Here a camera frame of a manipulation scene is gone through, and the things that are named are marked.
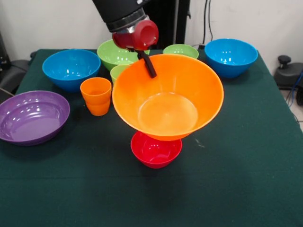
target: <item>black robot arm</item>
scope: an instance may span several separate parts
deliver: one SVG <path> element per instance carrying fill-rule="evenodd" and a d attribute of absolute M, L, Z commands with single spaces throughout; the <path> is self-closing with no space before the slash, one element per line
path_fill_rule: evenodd
<path fill-rule="evenodd" d="M 143 17 L 143 5 L 150 0 L 93 0 L 110 32 L 131 27 Z"/>

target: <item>white wall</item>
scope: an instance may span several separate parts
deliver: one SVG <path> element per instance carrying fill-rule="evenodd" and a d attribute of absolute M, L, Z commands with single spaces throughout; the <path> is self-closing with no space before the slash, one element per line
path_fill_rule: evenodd
<path fill-rule="evenodd" d="M 203 40 L 204 5 L 205 0 L 191 0 L 187 44 Z M 303 62 L 303 0 L 212 0 L 211 24 L 215 39 L 237 38 L 254 45 L 272 73 L 278 55 Z"/>
<path fill-rule="evenodd" d="M 12 60 L 40 48 L 96 49 L 111 38 L 91 0 L 0 0 L 0 31 Z"/>

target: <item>blue bowl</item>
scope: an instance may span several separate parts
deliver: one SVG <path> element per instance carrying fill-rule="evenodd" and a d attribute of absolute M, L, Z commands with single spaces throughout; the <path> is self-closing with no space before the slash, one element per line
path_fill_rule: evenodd
<path fill-rule="evenodd" d="M 48 57 L 42 70 L 56 86 L 68 92 L 80 92 L 81 83 L 96 77 L 100 66 L 101 60 L 95 53 L 73 49 Z"/>
<path fill-rule="evenodd" d="M 237 39 L 217 39 L 205 47 L 207 64 L 220 76 L 234 78 L 245 72 L 258 58 L 258 51 Z"/>

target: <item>purple bowl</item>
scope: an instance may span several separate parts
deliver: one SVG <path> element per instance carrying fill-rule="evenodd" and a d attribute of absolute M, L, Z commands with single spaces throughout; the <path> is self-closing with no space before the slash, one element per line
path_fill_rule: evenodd
<path fill-rule="evenodd" d="M 70 105 L 50 91 L 30 91 L 0 104 L 0 139 L 32 146 L 53 138 L 70 115 Z"/>

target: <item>red bowl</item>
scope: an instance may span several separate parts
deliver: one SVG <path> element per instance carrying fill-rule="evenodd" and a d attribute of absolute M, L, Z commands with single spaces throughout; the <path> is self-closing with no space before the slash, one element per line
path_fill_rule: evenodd
<path fill-rule="evenodd" d="M 131 141 L 133 154 L 144 165 L 160 169 L 171 163 L 181 152 L 182 141 L 155 140 L 142 132 L 137 132 Z"/>

